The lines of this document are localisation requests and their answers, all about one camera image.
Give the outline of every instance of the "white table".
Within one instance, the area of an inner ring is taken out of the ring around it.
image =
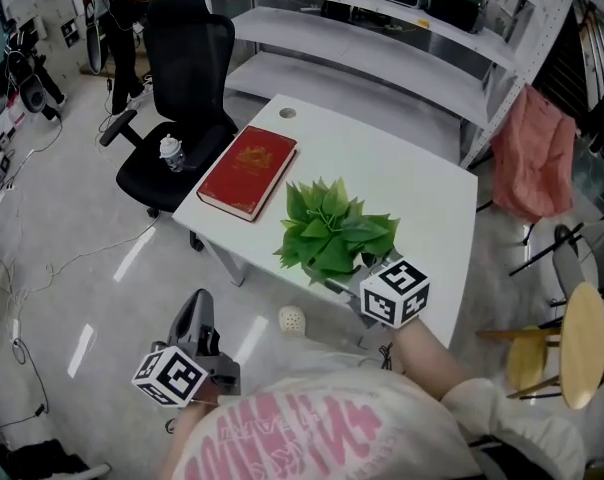
[[[294,109],[295,117],[281,117],[283,108]],[[393,135],[286,96],[273,98],[250,125],[298,142],[296,157],[259,217],[249,223],[203,203],[196,194],[198,184],[173,218],[198,235],[235,284],[240,285],[244,275],[229,252],[344,305],[345,298],[324,286],[309,286],[299,265],[282,269],[273,255],[285,231],[280,221],[288,218],[285,182],[311,184],[322,177],[330,184],[342,177],[349,197],[365,200],[365,214],[390,213],[401,219],[395,247],[431,279],[429,304],[421,318],[448,346],[471,254],[476,177]]]

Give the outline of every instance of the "black pants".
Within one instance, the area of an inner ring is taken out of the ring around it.
[[[89,469],[77,455],[67,455],[60,442],[45,441],[11,452],[0,445],[0,467],[12,480],[39,480],[55,473],[80,473]]]
[[[113,114],[126,109],[128,97],[135,98],[144,86],[135,74],[135,42],[133,30],[122,30],[111,16],[100,19],[106,42],[115,61],[115,86],[113,87]]]
[[[49,76],[49,73],[40,61],[35,62],[35,68],[33,69],[33,72],[40,79],[40,82],[42,82],[44,89],[46,89],[46,92],[51,95],[55,102],[57,104],[62,103],[62,101],[64,100],[64,95],[60,92],[60,88]],[[42,113],[44,114],[44,117],[46,117],[49,121],[57,115],[57,112],[49,105],[44,106],[44,108],[42,109]]]

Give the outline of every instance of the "red book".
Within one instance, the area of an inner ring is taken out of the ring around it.
[[[247,126],[200,185],[202,201],[253,221],[295,155],[297,142]]]

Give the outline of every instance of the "pink towel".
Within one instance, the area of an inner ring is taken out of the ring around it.
[[[531,223],[571,209],[575,130],[573,118],[526,85],[491,142],[493,202]]]

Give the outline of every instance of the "black-and-white marker cube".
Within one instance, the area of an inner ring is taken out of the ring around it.
[[[178,347],[148,354],[131,381],[164,407],[186,407],[207,372]]]
[[[360,283],[361,311],[399,329],[426,308],[429,278],[402,258]]]

